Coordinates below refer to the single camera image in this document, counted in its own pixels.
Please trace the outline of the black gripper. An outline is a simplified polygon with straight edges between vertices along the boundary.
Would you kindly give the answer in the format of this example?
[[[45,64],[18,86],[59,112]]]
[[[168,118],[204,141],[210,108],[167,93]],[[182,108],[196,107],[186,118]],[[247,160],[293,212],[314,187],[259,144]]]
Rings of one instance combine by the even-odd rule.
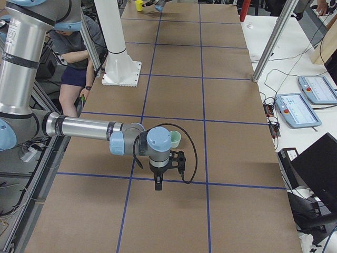
[[[155,181],[155,191],[162,190],[162,181],[163,181],[163,171],[155,171],[154,172],[154,181]]]

